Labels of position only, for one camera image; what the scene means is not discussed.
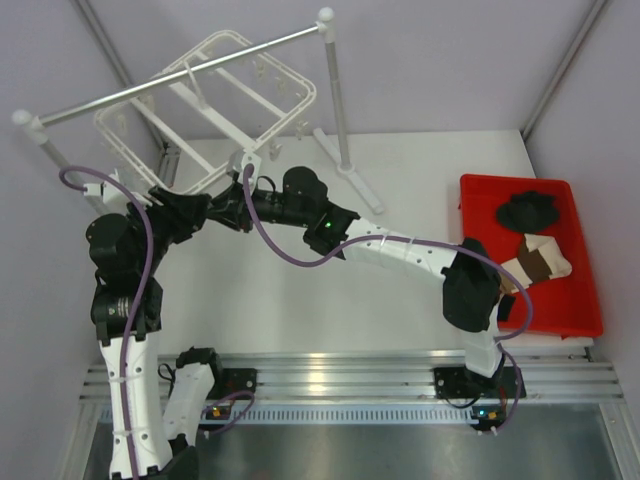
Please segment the white plastic clip hanger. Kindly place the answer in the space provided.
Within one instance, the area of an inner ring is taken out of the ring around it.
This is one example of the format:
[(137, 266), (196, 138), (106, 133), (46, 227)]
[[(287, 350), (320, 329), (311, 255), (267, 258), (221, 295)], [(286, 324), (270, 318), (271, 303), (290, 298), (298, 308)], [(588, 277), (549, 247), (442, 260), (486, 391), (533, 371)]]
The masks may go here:
[[(142, 191), (159, 186), (179, 194), (200, 193), (226, 175), (227, 161), (200, 154), (191, 140), (220, 137), (230, 141), (233, 152), (276, 159), (279, 136), (290, 130), (303, 135), (316, 86), (273, 55), (263, 52), (205, 72), (195, 70), (251, 44), (236, 31), (215, 32), (162, 71), (186, 70), (185, 77), (95, 113), (94, 124), (122, 161), (126, 180)], [(149, 166), (128, 132), (132, 117), (147, 121), (177, 149), (192, 178), (165, 180)]]

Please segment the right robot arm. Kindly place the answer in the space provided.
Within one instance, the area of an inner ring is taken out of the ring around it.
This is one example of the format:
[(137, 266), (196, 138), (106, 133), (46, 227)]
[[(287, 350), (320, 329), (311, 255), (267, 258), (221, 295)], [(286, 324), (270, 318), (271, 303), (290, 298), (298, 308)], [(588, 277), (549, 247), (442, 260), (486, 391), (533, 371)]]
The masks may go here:
[(307, 167), (289, 169), (281, 190), (248, 188), (240, 179), (234, 174), (232, 184), (213, 198), (209, 219), (244, 232), (267, 223), (299, 227), (304, 243), (319, 254), (318, 265), (340, 258), (434, 281), (442, 291), (442, 316), (461, 335), (469, 389), (486, 397), (502, 386), (500, 275), (479, 241), (454, 245), (385, 229), (332, 203), (327, 186)]

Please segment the black white-striped sock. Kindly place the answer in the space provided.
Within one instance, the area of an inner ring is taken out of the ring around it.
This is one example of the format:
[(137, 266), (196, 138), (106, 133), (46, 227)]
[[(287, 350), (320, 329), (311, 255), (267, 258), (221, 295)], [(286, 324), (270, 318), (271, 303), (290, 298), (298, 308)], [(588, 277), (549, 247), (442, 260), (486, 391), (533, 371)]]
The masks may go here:
[(503, 295), (497, 305), (497, 321), (506, 322), (509, 319), (516, 298), (512, 295)]

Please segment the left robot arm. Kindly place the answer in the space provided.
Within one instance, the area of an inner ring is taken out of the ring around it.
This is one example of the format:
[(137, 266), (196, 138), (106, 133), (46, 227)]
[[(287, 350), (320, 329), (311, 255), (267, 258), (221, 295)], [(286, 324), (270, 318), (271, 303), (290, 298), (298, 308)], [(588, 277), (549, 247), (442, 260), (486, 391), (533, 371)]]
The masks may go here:
[(207, 397), (225, 388), (216, 351), (181, 353), (166, 404), (160, 400), (158, 352), (163, 289), (154, 274), (169, 247), (204, 225), (208, 194), (154, 187), (152, 203), (99, 217), (86, 231), (97, 282), (91, 306), (107, 367), (113, 422), (112, 479), (195, 479), (195, 447)]

